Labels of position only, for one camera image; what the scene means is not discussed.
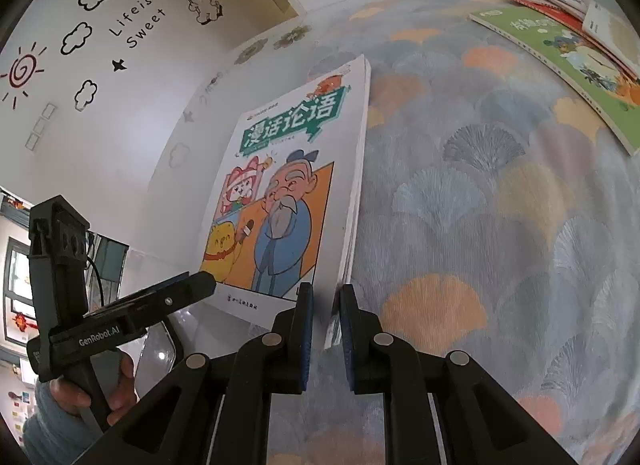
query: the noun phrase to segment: cartoon old man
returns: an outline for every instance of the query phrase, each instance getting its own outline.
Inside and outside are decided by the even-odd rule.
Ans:
[[[311,214],[302,198],[318,183],[311,169],[317,157],[316,150],[296,150],[269,181],[262,200],[268,216],[255,242],[254,291],[282,297],[300,279],[311,237]]]

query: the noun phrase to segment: blue robe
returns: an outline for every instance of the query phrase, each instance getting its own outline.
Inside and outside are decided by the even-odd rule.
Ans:
[[[311,237],[311,214],[304,200],[296,202],[282,238],[270,237],[269,218],[265,218],[255,241],[255,273],[251,289],[265,295],[282,297],[300,279],[302,255]]]

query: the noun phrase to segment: book spine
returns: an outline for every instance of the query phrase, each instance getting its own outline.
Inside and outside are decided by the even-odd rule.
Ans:
[[[591,108],[593,108],[593,110],[595,112],[597,112],[601,118],[607,123],[607,125],[609,126],[609,128],[615,133],[615,135],[618,137],[618,139],[622,142],[622,145],[625,146],[626,150],[628,151],[628,153],[633,156],[636,153],[636,150],[631,146],[631,144],[629,144],[628,140],[626,139],[625,135],[622,134],[622,131],[620,131],[620,129],[618,128],[618,126],[613,122],[613,120],[611,120],[610,116],[604,111],[604,109],[602,109],[597,102],[595,102],[595,100],[593,100],[593,98],[591,98],[590,94],[587,93],[584,89],[582,89],[581,85],[578,84],[578,82],[576,82],[574,79],[572,79],[569,75],[567,75],[563,70],[561,70],[558,66],[556,66],[555,64],[552,63],[552,61],[550,61],[548,58],[546,58],[544,55],[542,55],[542,53],[537,52],[536,50],[534,50],[531,46],[529,46],[526,42],[521,41],[520,39],[518,39],[517,37],[511,35],[510,33],[505,32],[503,29],[498,28],[497,26],[494,26],[493,24],[491,24],[490,22],[485,21],[484,19],[481,19],[473,14],[470,14],[469,17],[476,21],[478,24],[482,24],[482,26],[487,27],[490,30],[495,31],[496,33],[499,33],[500,35],[502,35],[505,39],[510,40],[511,42],[513,42],[514,44],[517,44],[518,46],[520,46],[523,50],[528,51],[529,53],[531,53],[536,59],[538,59],[539,61],[541,61],[542,63],[545,64],[546,67],[550,68],[552,71],[554,71],[556,73],[556,75],[558,75],[559,77],[562,78],[562,80],[564,80],[567,84],[569,84],[575,91],[577,91],[580,96],[582,98],[584,98],[587,103],[591,106]]]

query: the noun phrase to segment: human hand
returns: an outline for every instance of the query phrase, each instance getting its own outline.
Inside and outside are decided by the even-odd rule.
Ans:
[[[107,417],[109,425],[116,424],[138,402],[133,383],[133,360],[127,353],[122,353],[118,387],[107,399],[107,403],[112,410],[112,413]],[[58,405],[70,415],[79,416],[81,407],[91,406],[89,395],[76,384],[62,377],[50,381],[49,390]]]

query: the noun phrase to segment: yellow cartoon cat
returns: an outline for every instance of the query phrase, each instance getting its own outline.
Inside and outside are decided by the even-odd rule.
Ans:
[[[213,225],[200,269],[213,275],[217,283],[223,283],[240,255],[244,238],[253,227],[254,222],[250,220],[236,239],[236,230],[231,221]]]

